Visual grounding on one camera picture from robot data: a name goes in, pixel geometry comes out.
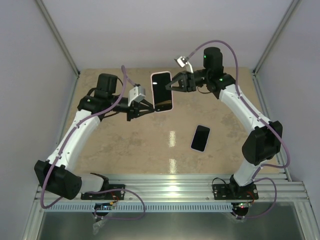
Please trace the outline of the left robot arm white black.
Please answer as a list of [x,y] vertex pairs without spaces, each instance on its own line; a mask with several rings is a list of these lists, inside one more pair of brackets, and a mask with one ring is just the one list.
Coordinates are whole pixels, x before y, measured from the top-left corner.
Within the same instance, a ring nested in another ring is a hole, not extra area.
[[65,136],[46,160],[38,160],[34,171],[42,191],[48,191],[68,200],[81,192],[92,192],[99,200],[108,197],[107,178],[94,174],[93,183],[73,173],[78,156],[89,136],[109,112],[125,113],[127,121],[153,113],[153,105],[145,100],[146,90],[134,84],[128,96],[116,94],[119,78],[102,73],[97,85],[80,100],[73,122]]

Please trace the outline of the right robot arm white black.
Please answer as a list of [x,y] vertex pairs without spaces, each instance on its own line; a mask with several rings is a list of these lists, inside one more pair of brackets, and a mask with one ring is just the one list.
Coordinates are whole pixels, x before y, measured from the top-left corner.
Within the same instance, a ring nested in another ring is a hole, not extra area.
[[203,51],[203,69],[193,70],[189,58],[180,56],[177,65],[185,68],[173,77],[166,89],[177,92],[194,92],[205,86],[218,100],[224,103],[248,132],[241,151],[244,157],[239,169],[230,177],[229,183],[213,184],[216,200],[245,200],[254,194],[254,177],[258,170],[281,150],[280,138],[283,126],[279,121],[270,121],[246,98],[236,80],[224,72],[223,54],[217,47]]

